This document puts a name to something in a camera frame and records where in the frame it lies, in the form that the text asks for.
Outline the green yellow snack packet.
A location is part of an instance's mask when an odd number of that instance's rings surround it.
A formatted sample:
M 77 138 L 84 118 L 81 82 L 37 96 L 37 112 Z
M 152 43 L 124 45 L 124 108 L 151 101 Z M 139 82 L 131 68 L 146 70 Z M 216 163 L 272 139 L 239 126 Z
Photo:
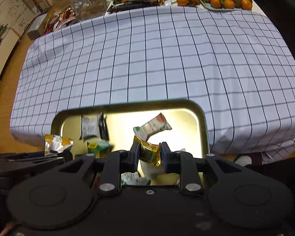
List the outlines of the green yellow snack packet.
M 88 153 L 92 153 L 96 158 L 106 158 L 112 151 L 113 146 L 107 141 L 87 142 Z

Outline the green white snack bag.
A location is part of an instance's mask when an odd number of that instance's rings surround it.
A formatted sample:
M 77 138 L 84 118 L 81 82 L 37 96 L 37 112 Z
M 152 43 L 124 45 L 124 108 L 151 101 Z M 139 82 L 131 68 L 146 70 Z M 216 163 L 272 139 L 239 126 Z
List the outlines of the green white snack bag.
M 126 172 L 121 174 L 122 185 L 150 185 L 151 181 L 135 173 Z

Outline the pale grey snack bar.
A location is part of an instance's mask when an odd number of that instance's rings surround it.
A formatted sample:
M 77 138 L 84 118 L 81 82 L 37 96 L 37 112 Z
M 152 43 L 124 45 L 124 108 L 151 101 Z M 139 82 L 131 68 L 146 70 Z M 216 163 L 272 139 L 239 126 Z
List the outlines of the pale grey snack bar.
M 157 176 L 163 174 L 162 165 L 155 167 L 147 162 L 140 161 L 142 172 L 147 180 L 156 180 Z

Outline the gold foil candy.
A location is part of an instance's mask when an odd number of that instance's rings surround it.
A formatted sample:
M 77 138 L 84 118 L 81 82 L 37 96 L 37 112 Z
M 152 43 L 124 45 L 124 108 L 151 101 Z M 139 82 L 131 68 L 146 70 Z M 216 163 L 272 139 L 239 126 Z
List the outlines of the gold foil candy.
M 161 165 L 160 145 L 152 144 L 134 136 L 134 142 L 139 144 L 139 160 L 154 167 Z

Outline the grey white snack packet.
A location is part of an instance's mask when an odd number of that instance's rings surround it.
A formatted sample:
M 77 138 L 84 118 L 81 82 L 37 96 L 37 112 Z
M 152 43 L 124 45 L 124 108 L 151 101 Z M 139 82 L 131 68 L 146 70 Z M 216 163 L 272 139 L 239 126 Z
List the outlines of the grey white snack packet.
M 97 137 L 102 140 L 109 140 L 108 127 L 104 113 L 100 113 L 95 117 L 81 117 L 81 140 Z

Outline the white orange hawthorn snack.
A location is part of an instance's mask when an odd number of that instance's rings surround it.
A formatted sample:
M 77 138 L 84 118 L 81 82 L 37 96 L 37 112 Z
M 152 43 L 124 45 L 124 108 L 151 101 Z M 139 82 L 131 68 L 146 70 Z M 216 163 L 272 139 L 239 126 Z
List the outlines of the white orange hawthorn snack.
M 166 130 L 172 130 L 172 127 L 162 113 L 159 113 L 144 125 L 133 128 L 134 134 L 143 141 L 147 141 L 151 136 Z

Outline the silver yellow snack packet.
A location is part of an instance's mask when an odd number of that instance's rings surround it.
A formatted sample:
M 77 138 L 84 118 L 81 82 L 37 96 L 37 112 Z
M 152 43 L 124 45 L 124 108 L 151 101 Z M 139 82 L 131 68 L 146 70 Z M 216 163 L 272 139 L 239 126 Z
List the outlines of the silver yellow snack packet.
M 73 140 L 68 137 L 60 135 L 45 134 L 45 156 L 52 155 L 53 153 L 61 153 L 65 150 L 71 150 Z

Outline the gold metal tray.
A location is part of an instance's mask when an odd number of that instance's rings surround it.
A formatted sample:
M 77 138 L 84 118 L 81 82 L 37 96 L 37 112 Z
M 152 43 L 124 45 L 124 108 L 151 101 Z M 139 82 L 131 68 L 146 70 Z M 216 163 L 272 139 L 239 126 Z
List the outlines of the gold metal tray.
M 74 141 L 81 135 L 81 117 L 104 113 L 113 151 L 129 151 L 134 143 L 133 127 L 142 125 L 162 113 L 172 130 L 162 131 L 149 138 L 149 142 L 166 142 L 172 152 L 185 151 L 194 158 L 204 159 L 209 153 L 206 119 L 202 109 L 190 100 L 165 100 L 139 103 L 100 105 L 64 110 L 58 113 L 51 133 L 67 136 Z

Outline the white low cabinet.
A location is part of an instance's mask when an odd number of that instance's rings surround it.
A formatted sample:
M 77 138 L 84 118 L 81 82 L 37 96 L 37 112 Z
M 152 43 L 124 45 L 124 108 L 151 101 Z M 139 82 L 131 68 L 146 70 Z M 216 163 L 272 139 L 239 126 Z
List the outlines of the white low cabinet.
M 10 57 L 15 45 L 19 41 L 21 36 L 15 31 L 14 28 L 10 28 L 0 44 L 0 75 L 5 67 L 5 64 Z

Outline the blue checkered tablecloth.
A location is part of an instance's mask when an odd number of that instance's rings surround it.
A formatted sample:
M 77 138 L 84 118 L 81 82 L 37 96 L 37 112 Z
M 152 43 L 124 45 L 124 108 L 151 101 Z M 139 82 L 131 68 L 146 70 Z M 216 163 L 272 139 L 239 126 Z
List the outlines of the blue checkered tablecloth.
M 295 151 L 295 60 L 267 16 L 244 10 L 148 7 L 36 39 L 10 131 L 36 145 L 61 111 L 172 99 L 201 107 L 215 153 L 270 163 Z

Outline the red snack pile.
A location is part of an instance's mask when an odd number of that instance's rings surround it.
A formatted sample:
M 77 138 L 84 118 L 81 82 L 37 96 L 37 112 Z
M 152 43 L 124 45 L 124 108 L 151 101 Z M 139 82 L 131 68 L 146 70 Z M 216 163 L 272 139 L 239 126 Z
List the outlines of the red snack pile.
M 44 29 L 44 33 L 48 34 L 50 32 L 58 31 L 64 27 L 73 24 L 76 19 L 77 16 L 72 7 L 65 7 L 60 11 L 54 12 L 49 17 Z

